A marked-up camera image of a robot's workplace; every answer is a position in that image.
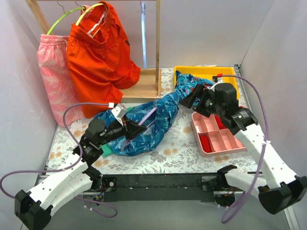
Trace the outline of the lilac hanger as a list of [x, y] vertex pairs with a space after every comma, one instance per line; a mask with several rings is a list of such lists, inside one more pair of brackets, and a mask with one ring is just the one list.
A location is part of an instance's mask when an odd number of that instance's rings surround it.
[[[148, 113], [147, 113], [147, 115], [145, 115], [143, 118], [142, 118], [142, 120], [138, 123], [138, 125], [143, 125], [143, 123], [155, 112], [157, 110], [157, 106], [155, 106], [151, 111], [149, 111]], [[121, 148], [121, 150], [124, 150], [124, 148], [127, 146], [127, 145], [129, 145], [130, 143], [132, 142], [132, 140], [126, 140], [125, 142], [124, 142], [124, 144], [122, 145], [122, 148]]]

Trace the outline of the dark blue shark shorts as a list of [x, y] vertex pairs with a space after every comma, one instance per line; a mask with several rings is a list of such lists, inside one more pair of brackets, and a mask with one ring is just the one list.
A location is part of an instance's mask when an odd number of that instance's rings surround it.
[[119, 156], [136, 156], [154, 150], [162, 141], [165, 133], [171, 128], [179, 111], [179, 96], [169, 93], [161, 99], [144, 103], [126, 112], [126, 116], [139, 123], [155, 106], [157, 110], [143, 123], [146, 130], [138, 135], [124, 150], [125, 137], [108, 143], [113, 153]]

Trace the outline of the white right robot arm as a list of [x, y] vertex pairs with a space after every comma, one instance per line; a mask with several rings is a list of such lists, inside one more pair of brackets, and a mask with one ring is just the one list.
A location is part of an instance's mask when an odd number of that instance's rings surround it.
[[233, 165], [219, 170], [217, 184], [220, 189], [226, 191], [234, 186], [252, 194], [273, 215], [302, 200], [307, 192], [306, 176], [298, 176], [281, 159], [253, 113], [239, 106], [232, 84], [217, 83], [213, 89], [198, 84], [179, 103], [205, 117], [219, 116], [223, 125], [258, 162], [255, 176]]

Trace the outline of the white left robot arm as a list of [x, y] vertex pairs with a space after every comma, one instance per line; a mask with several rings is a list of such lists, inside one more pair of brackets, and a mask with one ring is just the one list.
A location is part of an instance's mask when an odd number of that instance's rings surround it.
[[119, 137], [135, 139], [146, 130], [145, 125], [123, 117], [106, 126], [102, 119], [93, 119], [82, 135], [79, 146], [44, 181], [27, 192], [20, 190], [14, 199], [17, 218], [30, 230], [42, 230], [52, 216], [83, 191], [98, 191], [102, 186], [100, 172], [92, 164], [103, 154], [102, 146]]

